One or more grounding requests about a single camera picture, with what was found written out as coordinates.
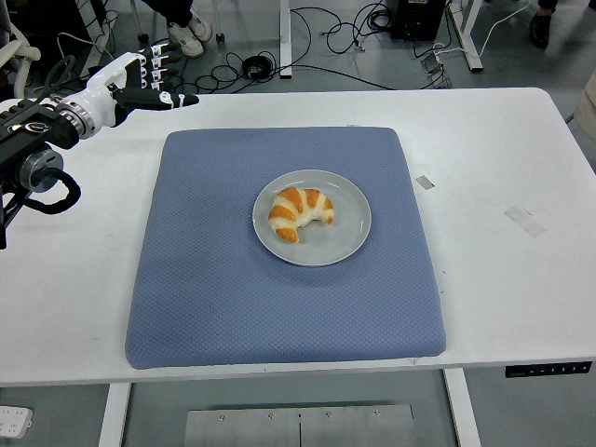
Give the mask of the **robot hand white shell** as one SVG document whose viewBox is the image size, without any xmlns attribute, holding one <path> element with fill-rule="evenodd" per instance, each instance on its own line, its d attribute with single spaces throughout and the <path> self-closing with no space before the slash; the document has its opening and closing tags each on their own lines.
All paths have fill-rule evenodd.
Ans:
<svg viewBox="0 0 596 447">
<path fill-rule="evenodd" d="M 117 127 L 137 109 L 164 111 L 199 103 L 197 95 L 174 93 L 167 85 L 181 58 L 178 48 L 169 43 L 127 52 L 92 76 L 77 101 L 92 120 L 90 129 Z"/>
</svg>

